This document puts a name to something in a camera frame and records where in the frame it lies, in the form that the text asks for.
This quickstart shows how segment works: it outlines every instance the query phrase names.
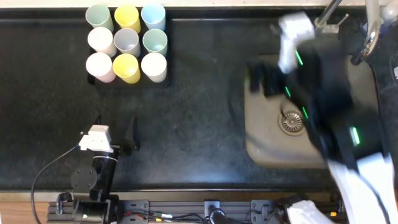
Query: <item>white cup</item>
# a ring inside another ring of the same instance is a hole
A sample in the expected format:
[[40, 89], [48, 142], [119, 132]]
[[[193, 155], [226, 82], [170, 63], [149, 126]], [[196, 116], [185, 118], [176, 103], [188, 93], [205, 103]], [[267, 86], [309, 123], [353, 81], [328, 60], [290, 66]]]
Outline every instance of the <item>white cup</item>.
[[148, 30], [142, 38], [142, 43], [149, 53], [167, 55], [167, 35], [160, 29]]
[[104, 5], [94, 5], [87, 9], [86, 20], [94, 28], [105, 27], [113, 32], [113, 21], [111, 12], [108, 7]]
[[148, 29], [164, 31], [166, 28], [166, 10], [161, 4], [144, 6], [141, 10], [141, 17]]
[[117, 31], [114, 35], [114, 44], [124, 54], [131, 54], [138, 57], [141, 54], [139, 37], [135, 30], [125, 28]]
[[105, 53], [93, 53], [86, 61], [87, 72], [102, 82], [108, 83], [116, 78], [112, 69], [112, 60]]
[[141, 69], [153, 82], [159, 83], [166, 78], [166, 58], [159, 53], [149, 53], [142, 59]]
[[94, 28], [87, 37], [88, 45], [97, 52], [106, 53], [110, 57], [116, 54], [116, 47], [113, 44], [113, 34], [105, 27]]

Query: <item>white wall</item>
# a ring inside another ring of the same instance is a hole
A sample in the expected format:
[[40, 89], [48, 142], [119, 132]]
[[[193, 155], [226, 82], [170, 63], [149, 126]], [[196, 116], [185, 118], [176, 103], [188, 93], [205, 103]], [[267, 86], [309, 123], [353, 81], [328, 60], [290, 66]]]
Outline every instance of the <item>white wall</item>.
[[[89, 7], [93, 4], [143, 6], [159, 2], [165, 6], [321, 6], [331, 0], [0, 0], [0, 7]], [[379, 0], [385, 5], [390, 0]], [[364, 0], [343, 0], [342, 6], [362, 6]]]

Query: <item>black tray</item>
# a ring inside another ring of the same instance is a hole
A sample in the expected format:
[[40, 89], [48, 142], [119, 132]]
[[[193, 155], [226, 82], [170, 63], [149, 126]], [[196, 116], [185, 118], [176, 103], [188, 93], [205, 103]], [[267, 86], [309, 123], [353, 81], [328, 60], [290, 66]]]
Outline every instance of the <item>black tray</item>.
[[[112, 33], [114, 36], [117, 31], [121, 30], [121, 27], [114, 19], [115, 9], [109, 9], [109, 10], [111, 12], [111, 16], [112, 16], [112, 20], [113, 20], [114, 30]], [[91, 74], [87, 73], [87, 82], [90, 85], [95, 85], [95, 86], [98, 86], [101, 88], [166, 88], [170, 85], [170, 82], [171, 82], [171, 72], [170, 72], [171, 66], [170, 65], [171, 65], [171, 58], [172, 58], [170, 46], [171, 46], [172, 41], [171, 41], [170, 35], [169, 35], [171, 33], [170, 32], [171, 22], [168, 20], [167, 12], [166, 12], [166, 28], [164, 31], [167, 35], [167, 55], [165, 56], [166, 61], [167, 61], [167, 74], [166, 74], [165, 80], [163, 80], [160, 83], [153, 82], [150, 78], [148, 78], [148, 76], [141, 69], [142, 58], [144, 58], [144, 56], [148, 54], [147, 49], [144, 47], [144, 44], [142, 43], [142, 38], [143, 38], [144, 34], [148, 31], [148, 27], [146, 26], [145, 22], [141, 18], [141, 10], [138, 10], [138, 12], [139, 12], [139, 19], [140, 19], [140, 23], [141, 23], [141, 31], [138, 34], [139, 43], [140, 43], [140, 47], [141, 47], [141, 54], [137, 58], [139, 70], [141, 73], [141, 77], [140, 77], [139, 81], [134, 84], [128, 84], [125, 81], [123, 81], [121, 78], [116, 76], [116, 78], [113, 81], [111, 81], [109, 83], [105, 83], [105, 82], [101, 82], [100, 80], [98, 80], [97, 78], [92, 76]], [[96, 53], [96, 51], [90, 47], [90, 55], [93, 53]], [[118, 55], [121, 55], [121, 52], [119, 50], [116, 52], [116, 54], [113, 57], [111, 57], [112, 62]]]

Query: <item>green light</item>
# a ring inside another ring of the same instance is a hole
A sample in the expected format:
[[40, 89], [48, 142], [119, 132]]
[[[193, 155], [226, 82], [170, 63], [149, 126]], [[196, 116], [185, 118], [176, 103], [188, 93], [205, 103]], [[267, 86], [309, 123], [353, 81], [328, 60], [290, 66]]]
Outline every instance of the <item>green light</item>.
[[290, 92], [289, 92], [289, 89], [287, 88], [287, 86], [285, 86], [285, 89], [286, 89], [286, 93], [288, 94], [288, 96], [290, 98]]
[[353, 135], [353, 141], [355, 140], [356, 145], [360, 144], [361, 141], [359, 140], [359, 135], [355, 127], [352, 127], [352, 135]]
[[308, 114], [307, 114], [307, 112], [305, 111], [305, 108], [304, 108], [304, 107], [303, 107], [303, 112], [304, 112], [305, 118], [308, 119]]
[[301, 64], [301, 66], [303, 65], [303, 61], [301, 61], [301, 58], [300, 58], [300, 55], [299, 55], [299, 53], [297, 52], [297, 51], [295, 51], [295, 53], [296, 53], [296, 57], [297, 57], [297, 60], [298, 60], [298, 62]]

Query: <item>yellow cup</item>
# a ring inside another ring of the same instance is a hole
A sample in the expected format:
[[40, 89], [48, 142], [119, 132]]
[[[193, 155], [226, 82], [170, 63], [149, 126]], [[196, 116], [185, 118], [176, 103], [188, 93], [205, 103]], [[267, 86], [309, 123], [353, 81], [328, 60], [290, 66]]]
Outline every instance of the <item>yellow cup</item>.
[[113, 71], [128, 84], [138, 82], [141, 73], [137, 59], [131, 54], [121, 54], [114, 59]]
[[122, 28], [133, 29], [138, 34], [141, 31], [138, 10], [132, 4], [119, 6], [114, 12], [114, 19]]

